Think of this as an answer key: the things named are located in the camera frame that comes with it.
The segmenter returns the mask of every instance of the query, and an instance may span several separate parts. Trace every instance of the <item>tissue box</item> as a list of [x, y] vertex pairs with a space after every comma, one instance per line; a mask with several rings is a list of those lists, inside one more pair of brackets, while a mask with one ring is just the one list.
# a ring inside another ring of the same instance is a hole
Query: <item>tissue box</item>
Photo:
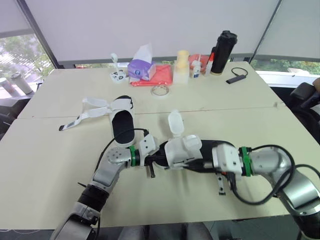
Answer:
[[133, 59], [128, 65], [130, 82], [140, 79], [149, 81], [156, 73], [155, 62], [149, 63], [140, 59]]

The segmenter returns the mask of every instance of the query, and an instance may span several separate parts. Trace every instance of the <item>window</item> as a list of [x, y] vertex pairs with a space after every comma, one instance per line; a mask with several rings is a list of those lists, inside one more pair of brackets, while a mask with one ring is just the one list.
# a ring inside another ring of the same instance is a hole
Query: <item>window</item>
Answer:
[[251, 66], [256, 71], [272, 71], [272, 72], [291, 72], [291, 73], [303, 73], [311, 75], [320, 75], [320, 62], [312, 61], [293, 61], [282, 59], [254, 59], [251, 62]]
[[[0, 38], [0, 78], [20, 72], [33, 90], [54, 69], [34, 34]], [[0, 87], [0, 99], [10, 95]]]

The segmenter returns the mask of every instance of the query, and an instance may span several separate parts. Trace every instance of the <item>black water bottle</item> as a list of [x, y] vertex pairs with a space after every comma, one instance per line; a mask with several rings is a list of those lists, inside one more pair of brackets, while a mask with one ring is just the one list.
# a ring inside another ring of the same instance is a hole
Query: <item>black water bottle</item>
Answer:
[[230, 31], [223, 31], [218, 37], [216, 45], [212, 48], [214, 60], [211, 73], [221, 74], [227, 64], [234, 45], [237, 43], [237, 35]]

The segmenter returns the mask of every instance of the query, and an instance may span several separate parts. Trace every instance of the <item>black cable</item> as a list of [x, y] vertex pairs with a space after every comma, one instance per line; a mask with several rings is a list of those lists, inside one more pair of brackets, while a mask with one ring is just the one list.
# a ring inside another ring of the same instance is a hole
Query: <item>black cable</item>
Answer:
[[[116, 138], [120, 137], [122, 134], [124, 134], [124, 133], [126, 133], [126, 132], [129, 132], [129, 131], [132, 131], [132, 130], [133, 130], [133, 131], [135, 131], [135, 130], [143, 131], [143, 135], [144, 135], [144, 136], [146, 136], [146, 135], [149, 134], [149, 131], [148, 131], [147, 129], [145, 129], [145, 128], [131, 128], [131, 129], [127, 129], [127, 130], [125, 130], [125, 131], [120, 132], [117, 136], [115, 136], [114, 138], [112, 138], [112, 140], [105, 146], [105, 148], [103, 149], [103, 151], [102, 151], [101, 154], [100, 154], [100, 157], [99, 157], [99, 159], [98, 159], [98, 162], [97, 162], [97, 164], [96, 164], [96, 166], [95, 166], [95, 170], [94, 170], [94, 171], [97, 171], [97, 169], [98, 169], [98, 167], [99, 167], [99, 164], [100, 164], [100, 162], [101, 162], [102, 157], [104, 156], [107, 148], [113, 143], [113, 141], [114, 141]], [[95, 240], [98, 240], [99, 233], [100, 233], [100, 217], [99, 217], [99, 219], [98, 219], [98, 226], [97, 226], [96, 235], [95, 235], [95, 238], [94, 238]]]
[[101, 154], [100, 154], [100, 157], [99, 157], [99, 159], [98, 159], [98, 162], [97, 162], [97, 164], [96, 164], [96, 166], [95, 166], [95, 170], [94, 170], [94, 171], [97, 171], [98, 166], [99, 166], [99, 164], [100, 164], [100, 162], [101, 162], [102, 157], [104, 156], [107, 148], [113, 143], [113, 141], [114, 141], [116, 138], [120, 137], [122, 134], [124, 134], [124, 133], [126, 133], [126, 132], [129, 132], [129, 131], [132, 131], [132, 130], [134, 130], [134, 131], [135, 131], [135, 130], [143, 131], [144, 136], [146, 136], [146, 135], [149, 133], [149, 131], [148, 131], [147, 129], [145, 129], [145, 128], [131, 128], [131, 129], [127, 129], [127, 130], [125, 130], [125, 131], [120, 132], [117, 136], [115, 136], [115, 137], [105, 146], [105, 148], [103, 149], [103, 151], [102, 151]]
[[100, 233], [100, 217], [99, 217], [99, 219], [98, 219], [98, 226], [97, 226], [97, 228], [96, 228], [96, 235], [95, 235], [94, 240], [98, 240], [99, 233]]
[[232, 72], [234, 75], [236, 75], [236, 76], [239, 76], [239, 74], [235, 73], [235, 72], [234, 72], [234, 69], [241, 69], [241, 70], [245, 71], [245, 74], [242, 74], [242, 75], [245, 75], [245, 76], [248, 75], [248, 71], [245, 70], [244, 68], [242, 68], [242, 67], [234, 67], [234, 68], [231, 69], [231, 72]]
[[318, 171], [315, 167], [313, 166], [310, 166], [308, 164], [298, 164], [298, 165], [295, 165], [296, 168], [309, 168], [311, 170], [313, 170], [319, 177], [320, 179], [320, 171]]
[[[234, 187], [232, 187], [232, 192], [234, 193], [234, 195], [236, 196], [236, 198], [238, 198], [241, 202], [248, 204], [248, 205], [261, 205], [261, 204], [265, 204], [267, 201], [269, 201], [274, 195], [276, 195], [281, 189], [285, 188], [292, 180], [294, 173], [295, 173], [295, 169], [296, 169], [296, 164], [294, 161], [294, 158], [291, 156], [291, 154], [284, 149], [282, 146], [278, 146], [278, 145], [273, 145], [273, 144], [268, 144], [268, 145], [262, 145], [262, 146], [258, 146], [256, 148], [252, 148], [252, 151], [258, 150], [258, 149], [262, 149], [262, 148], [269, 148], [269, 147], [274, 147], [274, 148], [278, 148], [281, 149], [282, 151], [285, 152], [285, 154], [288, 156], [291, 166], [290, 168], [285, 171], [281, 177], [279, 178], [279, 180], [276, 182], [276, 184], [274, 185], [272, 191], [262, 200], [260, 201], [248, 201], [245, 200], [244, 198], [242, 198], [238, 192], [237, 192], [237, 187], [234, 183]], [[287, 174], [289, 173], [289, 177], [288, 179], [282, 184], [283, 180], [287, 177]]]

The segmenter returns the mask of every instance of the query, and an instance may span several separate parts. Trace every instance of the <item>container lid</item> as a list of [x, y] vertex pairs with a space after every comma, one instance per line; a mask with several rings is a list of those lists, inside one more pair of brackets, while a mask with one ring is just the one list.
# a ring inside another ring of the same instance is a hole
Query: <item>container lid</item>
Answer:
[[11, 78], [16, 79], [16, 78], [19, 78], [20, 76], [21, 76], [21, 73], [17, 71], [16, 73], [11, 75]]
[[0, 84], [2, 84], [3, 82], [7, 81], [7, 79], [5, 77], [1, 77], [0, 78]]
[[185, 131], [184, 122], [178, 110], [173, 110], [168, 116], [170, 130], [174, 138], [178, 138]]

